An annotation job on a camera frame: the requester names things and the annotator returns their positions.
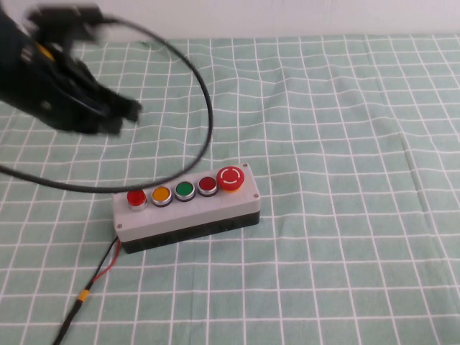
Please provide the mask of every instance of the robotic arm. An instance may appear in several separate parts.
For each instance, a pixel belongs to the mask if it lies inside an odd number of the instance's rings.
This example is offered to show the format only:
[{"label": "robotic arm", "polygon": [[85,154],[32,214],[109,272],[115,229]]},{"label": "robotic arm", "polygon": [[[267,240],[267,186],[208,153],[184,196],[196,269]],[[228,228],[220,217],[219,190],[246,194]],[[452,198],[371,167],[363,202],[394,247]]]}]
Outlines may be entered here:
[{"label": "robotic arm", "polygon": [[51,6],[31,11],[21,31],[0,3],[0,101],[64,132],[118,135],[138,121],[141,105],[99,84],[70,56],[75,41],[95,42],[105,24],[97,6]]}]

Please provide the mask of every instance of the tabletop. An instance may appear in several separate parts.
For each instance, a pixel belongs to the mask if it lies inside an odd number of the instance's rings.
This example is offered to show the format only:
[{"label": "tabletop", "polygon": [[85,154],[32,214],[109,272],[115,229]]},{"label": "tabletop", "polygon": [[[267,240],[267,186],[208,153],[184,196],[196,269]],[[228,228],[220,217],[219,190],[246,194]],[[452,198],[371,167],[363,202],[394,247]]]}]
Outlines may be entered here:
[{"label": "tabletop", "polygon": [[[195,171],[250,163],[260,223],[122,252],[63,343],[459,344],[459,36],[173,43],[213,101]],[[75,53],[142,102],[140,122],[82,137],[0,104],[2,164],[107,186],[195,157],[206,104],[175,56],[150,42]],[[1,342],[50,344],[114,237],[110,195],[0,176]]]}]

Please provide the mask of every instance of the control box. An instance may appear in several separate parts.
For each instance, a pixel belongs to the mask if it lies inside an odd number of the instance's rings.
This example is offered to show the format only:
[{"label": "control box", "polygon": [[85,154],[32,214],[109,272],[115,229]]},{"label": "control box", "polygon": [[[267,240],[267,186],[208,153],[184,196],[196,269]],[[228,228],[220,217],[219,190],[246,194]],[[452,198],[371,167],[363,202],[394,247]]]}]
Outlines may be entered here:
[{"label": "control box", "polygon": [[114,194],[112,202],[115,232],[127,253],[258,224],[261,204],[247,163]]}]

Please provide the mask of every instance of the white wall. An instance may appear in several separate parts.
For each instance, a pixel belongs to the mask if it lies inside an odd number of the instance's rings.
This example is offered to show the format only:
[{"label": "white wall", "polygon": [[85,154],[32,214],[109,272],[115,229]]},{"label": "white wall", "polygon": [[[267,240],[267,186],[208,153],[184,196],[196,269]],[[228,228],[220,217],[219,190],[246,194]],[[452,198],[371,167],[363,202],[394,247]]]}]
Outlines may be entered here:
[{"label": "white wall", "polygon": [[[2,0],[21,21],[37,3]],[[460,0],[92,0],[166,38],[460,32]],[[139,38],[123,32],[118,38]]]}]

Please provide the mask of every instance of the black wire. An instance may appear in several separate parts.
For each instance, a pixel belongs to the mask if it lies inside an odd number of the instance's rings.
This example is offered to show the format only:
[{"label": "black wire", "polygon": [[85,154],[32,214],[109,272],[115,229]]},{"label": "black wire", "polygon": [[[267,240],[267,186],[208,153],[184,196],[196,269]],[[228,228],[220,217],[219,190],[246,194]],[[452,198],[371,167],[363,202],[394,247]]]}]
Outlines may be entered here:
[{"label": "black wire", "polygon": [[208,133],[206,135],[206,140],[204,142],[203,147],[201,148],[200,152],[198,155],[195,157],[195,159],[184,169],[181,171],[175,173],[174,175],[171,175],[170,177],[163,178],[156,180],[154,182],[146,182],[146,183],[140,183],[137,185],[127,185],[123,187],[91,187],[91,186],[85,186],[85,185],[73,185],[70,183],[61,183],[58,181],[53,181],[53,180],[48,180],[46,178],[41,178],[35,175],[30,175],[26,172],[21,172],[18,170],[11,169],[5,165],[0,165],[0,173],[3,173],[5,175],[12,176],[13,178],[19,178],[21,180],[26,180],[32,183],[36,183],[38,185],[43,185],[45,187],[51,187],[51,188],[56,188],[56,189],[61,189],[61,190],[69,190],[72,192],[80,192],[80,193],[96,193],[96,194],[104,194],[104,193],[123,193],[123,192],[128,192],[130,190],[140,190],[140,189],[147,189],[147,188],[152,188],[156,187],[158,185],[165,184],[167,182],[170,182],[171,180],[175,180],[176,178],[179,178],[180,176],[188,173],[191,171],[201,160],[201,158],[205,155],[209,144],[211,142],[211,137],[212,137],[212,131],[213,131],[213,109],[212,109],[212,103],[211,103],[211,97],[209,96],[208,89],[206,87],[206,84],[201,77],[200,73],[196,69],[196,67],[192,64],[189,59],[187,59],[184,54],[182,54],[178,49],[176,49],[174,46],[172,46],[169,42],[167,42],[165,39],[161,38],[160,36],[156,35],[154,32],[151,32],[148,29],[145,29],[144,27],[130,22],[125,19],[120,19],[116,17],[112,18],[106,18],[105,24],[119,24],[123,25],[125,27],[134,29],[138,32],[141,32],[150,38],[154,39],[155,41],[159,42],[160,44],[166,46],[167,49],[175,53],[193,72],[195,75],[196,79],[200,83],[201,90],[203,92],[205,101],[206,101],[206,106],[208,108]]},{"label": "black wire", "polygon": [[[107,249],[107,252],[105,253],[105,255],[103,256],[101,262],[99,262],[99,266],[98,268],[96,269],[96,271],[94,272],[94,275],[93,277],[91,277],[90,281],[88,282],[88,284],[85,286],[85,290],[89,290],[91,289],[91,287],[93,286],[93,283],[94,283],[94,278],[97,277],[99,271],[101,270],[101,267],[102,265],[104,264],[104,261],[106,261],[106,258],[108,257],[112,247],[114,246],[114,244],[116,243],[116,241],[118,240],[118,237],[115,237],[115,239],[112,241],[112,243],[110,243],[110,246],[109,248]],[[72,309],[70,309],[69,313],[67,314],[63,324],[61,325],[60,327],[60,330],[59,332],[57,333],[57,336],[55,338],[55,340],[53,341],[52,345],[59,345],[63,339],[64,339],[64,336],[65,334],[67,333],[67,330],[69,329],[70,327],[70,324],[72,323],[72,320],[73,318],[75,318],[75,315],[77,315],[78,311],[80,310],[81,306],[83,305],[83,301],[77,299],[75,300],[74,304],[73,304],[73,307]]]}]

